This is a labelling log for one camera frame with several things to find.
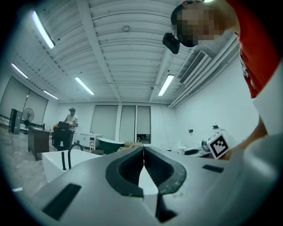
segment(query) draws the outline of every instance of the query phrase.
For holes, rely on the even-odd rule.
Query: ceiling light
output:
[[[163,96],[163,94],[166,92],[168,86],[170,85],[170,83],[172,82],[174,76],[173,75],[168,75],[162,89],[160,90],[159,92],[159,95],[158,96]]]
[[[40,34],[42,35],[42,37],[44,38],[44,40],[46,41],[47,45],[49,46],[50,49],[52,49],[55,44],[54,42],[51,40],[51,38],[49,37],[49,35],[47,34],[47,32],[45,31],[44,27],[42,26],[37,14],[35,11],[32,12],[31,17],[37,27],[37,29],[39,30]]]
[[[75,80],[87,91],[89,92],[91,95],[94,95],[93,92],[91,92],[91,90],[89,88],[87,88],[87,86],[78,78],[76,77]]]
[[[16,69],[23,77],[25,77],[26,79],[28,79],[28,77],[20,70],[17,68],[16,65],[14,65],[13,63],[11,63],[11,66]]]
[[[51,93],[48,93],[46,90],[44,90],[43,92],[47,93],[49,96],[51,96],[51,97],[55,98],[56,100],[59,100],[59,98],[57,98],[57,97],[53,96]]]

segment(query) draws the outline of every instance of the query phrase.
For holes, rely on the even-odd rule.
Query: person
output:
[[[281,56],[267,30],[255,14],[240,0],[184,1],[172,13],[171,22],[177,37],[192,47],[204,40],[215,40],[227,30],[235,33],[240,45],[241,66],[251,98],[255,98],[272,77]],[[259,116],[251,135],[229,150],[222,159],[229,160],[256,139],[267,135]]]
[[[70,137],[70,145],[71,145],[73,138],[74,138],[74,132],[76,128],[78,127],[78,116],[76,115],[76,109],[70,108],[69,111],[70,111],[70,114],[67,115],[64,122],[70,125],[70,130],[72,131],[71,137]]]

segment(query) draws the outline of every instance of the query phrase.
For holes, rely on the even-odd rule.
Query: white bathtub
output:
[[[63,170],[62,154],[61,154],[62,152],[64,152],[65,154],[65,167],[67,170]],[[91,154],[78,149],[72,149],[71,166],[74,167],[75,165],[78,165],[81,162],[97,157],[101,157],[101,155]],[[42,161],[43,161],[44,173],[47,182],[54,180],[55,178],[57,178],[58,176],[69,170],[68,150],[43,153]]]

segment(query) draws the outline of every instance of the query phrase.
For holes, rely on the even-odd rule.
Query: ceiling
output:
[[[214,58],[231,38],[181,45],[173,55],[163,44],[171,32],[170,15],[179,0],[48,0],[34,7],[55,42],[50,49],[31,19],[25,16],[14,34],[6,61],[17,65],[38,91],[59,102],[172,103],[180,78],[200,50]],[[164,96],[158,93],[167,75],[176,79]],[[94,96],[75,80],[79,77]]]

